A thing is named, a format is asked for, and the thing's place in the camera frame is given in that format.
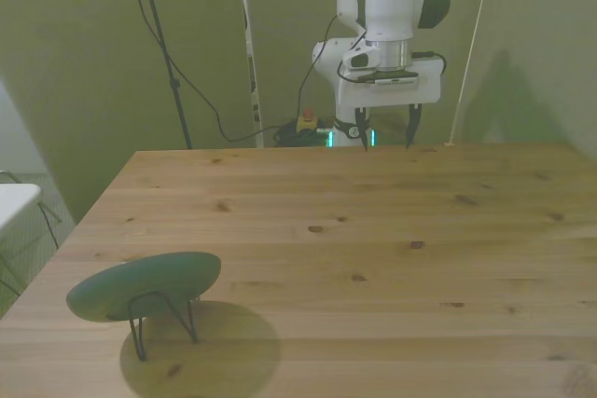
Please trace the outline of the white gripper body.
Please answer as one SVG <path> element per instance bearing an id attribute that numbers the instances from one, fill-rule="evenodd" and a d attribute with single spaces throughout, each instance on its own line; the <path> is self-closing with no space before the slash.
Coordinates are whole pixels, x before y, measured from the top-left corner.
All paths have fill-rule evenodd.
<path id="1" fill-rule="evenodd" d="M 341 79 L 339 105 L 371 108 L 410 104 L 437 103 L 441 96 L 442 59 L 415 59 L 407 76 L 352 83 Z"/>

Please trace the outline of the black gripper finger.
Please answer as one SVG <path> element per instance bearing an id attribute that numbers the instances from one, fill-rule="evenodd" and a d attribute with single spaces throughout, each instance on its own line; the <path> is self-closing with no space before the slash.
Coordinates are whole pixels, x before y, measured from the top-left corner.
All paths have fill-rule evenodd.
<path id="1" fill-rule="evenodd" d="M 422 117 L 422 106 L 411 104 L 409 107 L 409 122 L 406 129 L 406 148 L 410 148 L 414 142 L 416 132 L 419 128 Z"/>
<path id="2" fill-rule="evenodd" d="M 365 149 L 368 151 L 368 119 L 367 119 L 367 109 L 366 108 L 357 108 L 355 110 L 355 124 L 359 131 L 359 137 L 361 143 Z"/>

